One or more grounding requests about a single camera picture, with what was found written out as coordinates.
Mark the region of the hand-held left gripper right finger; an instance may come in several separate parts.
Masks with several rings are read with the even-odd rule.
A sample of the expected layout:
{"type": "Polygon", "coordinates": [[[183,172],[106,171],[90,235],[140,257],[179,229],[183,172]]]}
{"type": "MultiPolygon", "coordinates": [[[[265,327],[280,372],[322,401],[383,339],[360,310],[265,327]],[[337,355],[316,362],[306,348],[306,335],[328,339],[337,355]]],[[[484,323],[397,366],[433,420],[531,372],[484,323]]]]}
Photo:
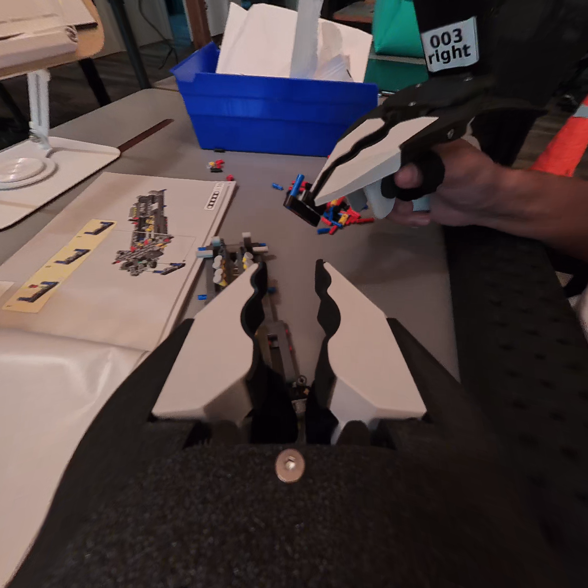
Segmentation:
{"type": "Polygon", "coordinates": [[[315,264],[324,337],[312,385],[312,443],[335,444],[359,422],[421,419],[426,407],[386,314],[330,263],[315,264]]]}

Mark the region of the crumpled white paper bags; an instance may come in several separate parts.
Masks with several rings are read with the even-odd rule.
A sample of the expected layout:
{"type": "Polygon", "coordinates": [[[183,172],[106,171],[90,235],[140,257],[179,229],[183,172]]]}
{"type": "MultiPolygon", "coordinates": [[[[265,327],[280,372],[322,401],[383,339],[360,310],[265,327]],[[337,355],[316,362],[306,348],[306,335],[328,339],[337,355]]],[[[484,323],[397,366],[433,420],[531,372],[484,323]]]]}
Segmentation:
{"type": "Polygon", "coordinates": [[[322,5],[231,4],[215,72],[363,83],[372,35],[320,18],[322,5]]]}

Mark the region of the blue plastic bin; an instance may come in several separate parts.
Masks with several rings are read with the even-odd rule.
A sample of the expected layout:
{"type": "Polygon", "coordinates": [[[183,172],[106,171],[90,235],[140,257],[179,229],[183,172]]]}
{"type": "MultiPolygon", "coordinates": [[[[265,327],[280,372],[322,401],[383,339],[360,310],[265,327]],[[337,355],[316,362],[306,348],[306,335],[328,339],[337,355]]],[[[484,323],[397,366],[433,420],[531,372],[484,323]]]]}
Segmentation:
{"type": "Polygon", "coordinates": [[[201,149],[327,157],[378,103],[375,84],[216,73],[210,42],[171,69],[201,149]]]}

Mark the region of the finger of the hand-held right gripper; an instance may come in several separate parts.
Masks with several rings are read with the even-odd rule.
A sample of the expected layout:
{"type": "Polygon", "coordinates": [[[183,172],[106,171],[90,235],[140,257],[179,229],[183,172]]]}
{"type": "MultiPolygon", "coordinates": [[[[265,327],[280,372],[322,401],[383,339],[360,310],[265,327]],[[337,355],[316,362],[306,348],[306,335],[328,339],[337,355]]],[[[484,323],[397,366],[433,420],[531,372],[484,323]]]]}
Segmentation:
{"type": "Polygon", "coordinates": [[[382,118],[366,119],[348,134],[340,138],[328,156],[320,172],[320,176],[328,175],[337,165],[349,163],[373,139],[375,133],[384,126],[385,122],[382,118]]]}
{"type": "Polygon", "coordinates": [[[319,174],[313,184],[316,205],[347,196],[396,172],[401,166],[400,145],[436,120],[436,116],[421,116],[389,129],[382,127],[349,163],[335,166],[323,177],[319,174]]]}

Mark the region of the grey lego chassis assembly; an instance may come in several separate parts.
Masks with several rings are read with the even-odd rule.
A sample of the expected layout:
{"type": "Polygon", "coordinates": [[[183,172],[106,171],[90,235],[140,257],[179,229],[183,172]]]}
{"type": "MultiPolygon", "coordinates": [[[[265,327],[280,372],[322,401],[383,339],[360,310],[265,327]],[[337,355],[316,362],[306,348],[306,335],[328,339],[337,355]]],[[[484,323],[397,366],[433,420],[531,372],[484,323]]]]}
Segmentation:
{"type": "MultiPolygon", "coordinates": [[[[197,298],[208,305],[251,265],[266,263],[272,256],[266,243],[256,242],[249,232],[244,232],[238,243],[227,243],[220,236],[213,236],[209,245],[198,248],[197,258],[202,261],[206,285],[206,293],[197,298]]],[[[276,295],[276,282],[269,279],[262,300],[265,318],[256,337],[264,362],[283,377],[296,416],[301,420],[310,386],[299,371],[289,327],[277,317],[276,295]]]]}

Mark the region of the black lego beam blue pins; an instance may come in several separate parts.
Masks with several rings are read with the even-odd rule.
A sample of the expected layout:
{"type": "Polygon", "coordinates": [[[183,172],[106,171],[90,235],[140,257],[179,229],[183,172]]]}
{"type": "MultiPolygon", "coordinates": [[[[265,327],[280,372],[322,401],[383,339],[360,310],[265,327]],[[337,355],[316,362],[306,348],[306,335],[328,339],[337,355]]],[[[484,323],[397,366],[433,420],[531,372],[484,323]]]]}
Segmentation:
{"type": "Polygon", "coordinates": [[[283,206],[306,223],[317,228],[327,205],[316,205],[311,192],[312,184],[305,181],[303,174],[298,174],[286,191],[283,206]]]}

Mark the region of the black stand pole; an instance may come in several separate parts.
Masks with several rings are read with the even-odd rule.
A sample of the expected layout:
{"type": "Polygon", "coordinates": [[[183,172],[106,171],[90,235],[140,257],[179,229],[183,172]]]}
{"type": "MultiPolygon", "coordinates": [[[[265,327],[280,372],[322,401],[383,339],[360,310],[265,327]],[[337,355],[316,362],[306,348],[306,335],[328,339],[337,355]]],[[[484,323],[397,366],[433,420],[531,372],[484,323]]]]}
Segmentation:
{"type": "Polygon", "coordinates": [[[141,90],[150,89],[152,86],[136,43],[124,1],[108,1],[108,3],[110,4],[139,87],[141,90]]]}

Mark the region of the pile of lego pins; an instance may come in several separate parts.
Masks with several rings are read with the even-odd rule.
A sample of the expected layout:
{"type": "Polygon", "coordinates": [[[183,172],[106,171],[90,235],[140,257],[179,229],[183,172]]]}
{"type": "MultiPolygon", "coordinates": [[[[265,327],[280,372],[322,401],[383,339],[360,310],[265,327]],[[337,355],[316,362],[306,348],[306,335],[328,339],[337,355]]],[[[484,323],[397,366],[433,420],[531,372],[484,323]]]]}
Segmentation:
{"type": "Polygon", "coordinates": [[[318,227],[315,228],[319,235],[333,235],[346,226],[372,224],[375,222],[374,217],[365,217],[362,215],[362,212],[368,209],[367,205],[364,205],[364,207],[357,212],[351,207],[345,197],[328,201],[326,205],[327,209],[323,214],[318,227]]]}

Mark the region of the teal felt bag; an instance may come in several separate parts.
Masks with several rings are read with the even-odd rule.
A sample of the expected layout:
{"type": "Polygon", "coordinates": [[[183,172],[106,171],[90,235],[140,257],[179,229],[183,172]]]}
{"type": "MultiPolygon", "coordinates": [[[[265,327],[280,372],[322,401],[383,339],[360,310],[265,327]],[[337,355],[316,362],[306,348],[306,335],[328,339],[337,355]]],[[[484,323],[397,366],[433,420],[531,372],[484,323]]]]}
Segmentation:
{"type": "Polygon", "coordinates": [[[413,1],[376,1],[371,30],[376,54],[423,58],[413,1]]]}

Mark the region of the orange traffic cone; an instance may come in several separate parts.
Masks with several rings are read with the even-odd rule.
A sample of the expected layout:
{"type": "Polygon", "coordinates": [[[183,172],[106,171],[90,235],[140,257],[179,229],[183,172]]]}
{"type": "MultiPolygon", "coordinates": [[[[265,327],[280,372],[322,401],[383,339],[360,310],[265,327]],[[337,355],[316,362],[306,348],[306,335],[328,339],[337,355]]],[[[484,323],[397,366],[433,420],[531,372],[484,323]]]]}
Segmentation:
{"type": "Polygon", "coordinates": [[[571,178],[587,149],[587,97],[569,117],[531,171],[571,178]]]}

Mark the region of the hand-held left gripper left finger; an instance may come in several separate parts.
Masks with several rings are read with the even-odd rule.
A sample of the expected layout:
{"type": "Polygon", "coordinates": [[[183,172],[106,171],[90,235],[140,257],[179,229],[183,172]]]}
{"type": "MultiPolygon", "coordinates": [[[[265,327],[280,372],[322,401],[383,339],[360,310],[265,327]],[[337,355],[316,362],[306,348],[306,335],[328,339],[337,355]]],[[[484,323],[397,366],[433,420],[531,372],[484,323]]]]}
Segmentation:
{"type": "Polygon", "coordinates": [[[193,319],[152,409],[160,419],[241,425],[253,408],[246,379],[259,352],[267,269],[254,263],[193,319]]]}

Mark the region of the dark green mat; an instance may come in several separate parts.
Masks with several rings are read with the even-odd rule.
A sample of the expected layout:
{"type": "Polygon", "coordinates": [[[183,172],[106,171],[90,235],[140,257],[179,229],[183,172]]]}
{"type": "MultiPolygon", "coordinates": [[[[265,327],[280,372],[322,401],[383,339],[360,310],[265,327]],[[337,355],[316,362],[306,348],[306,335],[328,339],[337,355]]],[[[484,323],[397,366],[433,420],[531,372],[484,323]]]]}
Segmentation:
{"type": "Polygon", "coordinates": [[[390,94],[426,82],[428,78],[428,70],[423,64],[370,58],[364,83],[375,84],[380,93],[390,94]]]}

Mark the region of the lego instruction booklet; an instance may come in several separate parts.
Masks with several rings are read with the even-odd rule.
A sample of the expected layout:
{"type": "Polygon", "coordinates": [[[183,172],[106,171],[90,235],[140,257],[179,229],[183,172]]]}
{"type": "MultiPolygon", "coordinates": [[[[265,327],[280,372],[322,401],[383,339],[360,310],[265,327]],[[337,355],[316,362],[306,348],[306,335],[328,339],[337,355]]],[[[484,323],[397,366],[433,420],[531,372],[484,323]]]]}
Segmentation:
{"type": "Polygon", "coordinates": [[[104,172],[1,265],[1,587],[98,412],[177,323],[235,188],[104,172]]]}

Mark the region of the person's right hand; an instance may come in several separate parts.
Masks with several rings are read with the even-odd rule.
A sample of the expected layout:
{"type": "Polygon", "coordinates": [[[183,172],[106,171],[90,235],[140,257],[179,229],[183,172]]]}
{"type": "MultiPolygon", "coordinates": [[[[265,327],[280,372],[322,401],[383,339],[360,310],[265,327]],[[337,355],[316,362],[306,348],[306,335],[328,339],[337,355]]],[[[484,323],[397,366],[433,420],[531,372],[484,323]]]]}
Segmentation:
{"type": "Polygon", "coordinates": [[[437,145],[433,151],[444,164],[445,176],[429,197],[429,211],[415,211],[413,203],[397,199],[386,219],[413,228],[429,224],[499,226],[496,189],[503,168],[463,139],[437,145]]]}

